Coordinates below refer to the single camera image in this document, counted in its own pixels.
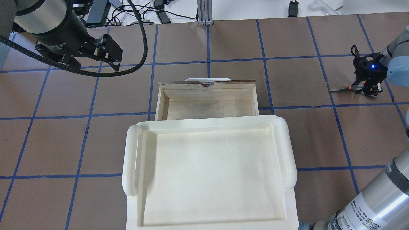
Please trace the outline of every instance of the metal post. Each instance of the metal post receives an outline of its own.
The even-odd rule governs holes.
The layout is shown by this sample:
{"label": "metal post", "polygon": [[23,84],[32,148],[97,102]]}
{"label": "metal post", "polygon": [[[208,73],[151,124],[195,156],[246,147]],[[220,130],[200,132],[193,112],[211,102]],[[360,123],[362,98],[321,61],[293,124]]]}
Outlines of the metal post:
{"label": "metal post", "polygon": [[199,25],[213,25],[211,0],[198,0]]}

